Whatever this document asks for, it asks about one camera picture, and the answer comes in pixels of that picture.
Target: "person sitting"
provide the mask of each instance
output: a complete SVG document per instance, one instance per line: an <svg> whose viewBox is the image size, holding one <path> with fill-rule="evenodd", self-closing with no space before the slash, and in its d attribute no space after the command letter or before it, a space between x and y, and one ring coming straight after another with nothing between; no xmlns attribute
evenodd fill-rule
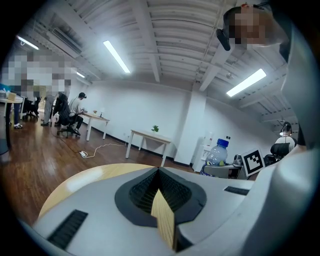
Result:
<svg viewBox="0 0 320 256"><path fill-rule="evenodd" d="M289 143L289 152L294 149L297 145L297 141L291 137L292 134L292 127L289 122L284 122L282 127L282 136L276 140L274 144L285 144Z"/></svg>
<svg viewBox="0 0 320 256"><path fill-rule="evenodd" d="M87 98L87 96L85 95L85 93L84 92L80 92L79 96L71 101L71 104L69 105L69 109L70 109L69 117L70 117L71 120L76 118L76 114L81 114L84 111L84 109L81 108L81 101L83 99L86 99L86 98ZM79 128L80 128L83 120L84 119L81 116L77 116L77 119L76 119L77 125L76 125L76 128L74 130L79 135L80 135Z"/></svg>

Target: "black vent grille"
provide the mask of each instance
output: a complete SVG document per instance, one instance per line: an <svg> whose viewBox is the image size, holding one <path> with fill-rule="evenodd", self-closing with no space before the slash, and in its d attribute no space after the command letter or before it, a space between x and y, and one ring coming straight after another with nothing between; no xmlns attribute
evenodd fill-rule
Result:
<svg viewBox="0 0 320 256"><path fill-rule="evenodd" d="M88 213L86 212L74 210L64 219L47 240L65 250L87 216Z"/></svg>

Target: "white wall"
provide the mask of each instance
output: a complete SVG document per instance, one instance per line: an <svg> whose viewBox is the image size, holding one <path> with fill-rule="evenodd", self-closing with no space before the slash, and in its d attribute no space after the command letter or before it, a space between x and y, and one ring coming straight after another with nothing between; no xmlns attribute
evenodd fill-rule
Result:
<svg viewBox="0 0 320 256"><path fill-rule="evenodd" d="M87 99L82 106L89 113L97 110L100 115L100 109L105 108L102 116L110 119L107 134L127 141L131 129L151 131L153 125L158 125L158 134L173 142L168 156L175 156L190 101L189 91L138 82L104 81L94 82L84 92ZM92 126L105 129L105 124L98 120ZM142 137L134 135L132 144L139 146L141 140ZM159 154L164 150L161 143L153 140L147 140L142 147Z"/></svg>
<svg viewBox="0 0 320 256"><path fill-rule="evenodd" d="M205 131L213 132L212 144L230 136L227 148L227 162L232 163L235 154L260 148L263 156L270 154L270 148L278 136L240 110L214 99L206 101L203 115L203 136Z"/></svg>
<svg viewBox="0 0 320 256"><path fill-rule="evenodd" d="M202 133L202 120L207 97L205 92L199 91L199 88L198 84L193 87L180 143L174 157L174 161L185 165L190 164L198 138Z"/></svg>
<svg viewBox="0 0 320 256"><path fill-rule="evenodd" d="M71 100L73 100L74 98L79 96L79 93L87 93L87 89L88 89L88 85L80 82L77 79L73 80L73 83L71 84L71 88L70 88L70 94L68 97L68 102L70 103Z"/></svg>

